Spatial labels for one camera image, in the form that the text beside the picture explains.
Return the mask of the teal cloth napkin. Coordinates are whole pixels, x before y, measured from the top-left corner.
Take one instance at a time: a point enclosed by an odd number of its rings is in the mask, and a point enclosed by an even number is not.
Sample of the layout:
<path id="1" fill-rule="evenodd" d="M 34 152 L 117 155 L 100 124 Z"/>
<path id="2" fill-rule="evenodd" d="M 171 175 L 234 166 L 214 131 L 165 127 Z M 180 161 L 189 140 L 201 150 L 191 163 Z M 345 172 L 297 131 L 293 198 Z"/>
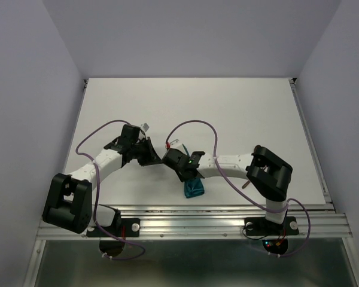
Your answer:
<path id="1" fill-rule="evenodd" d="M 187 199 L 204 195 L 205 188 L 200 178 L 184 182 L 184 195 Z"/>

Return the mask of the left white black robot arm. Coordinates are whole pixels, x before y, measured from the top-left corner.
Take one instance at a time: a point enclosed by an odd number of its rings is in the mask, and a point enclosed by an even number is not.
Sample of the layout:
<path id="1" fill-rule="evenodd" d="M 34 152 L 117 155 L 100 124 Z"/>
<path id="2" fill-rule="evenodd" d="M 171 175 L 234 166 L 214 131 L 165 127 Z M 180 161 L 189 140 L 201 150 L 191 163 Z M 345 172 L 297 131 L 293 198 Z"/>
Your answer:
<path id="1" fill-rule="evenodd" d="M 56 174 L 51 180 L 42 220 L 77 234 L 82 233 L 93 220 L 92 191 L 98 183 L 132 160 L 140 166 L 161 163 L 149 137 L 132 141 L 120 136 L 78 170 L 67 175 Z"/>

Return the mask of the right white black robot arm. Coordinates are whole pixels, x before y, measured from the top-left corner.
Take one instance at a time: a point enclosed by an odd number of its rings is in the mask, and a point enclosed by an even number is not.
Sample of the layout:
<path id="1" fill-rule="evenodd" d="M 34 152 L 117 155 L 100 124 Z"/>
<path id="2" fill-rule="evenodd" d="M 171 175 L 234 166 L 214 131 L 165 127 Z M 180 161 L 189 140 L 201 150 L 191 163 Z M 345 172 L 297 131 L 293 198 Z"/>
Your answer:
<path id="1" fill-rule="evenodd" d="M 265 230 L 277 233 L 284 228 L 293 168 L 271 150 L 258 146 L 250 154 L 216 156 L 203 151 L 187 155 L 177 148 L 169 148 L 162 163 L 174 170 L 182 182 L 220 176 L 233 187 L 230 178 L 249 181 L 266 200 Z"/>

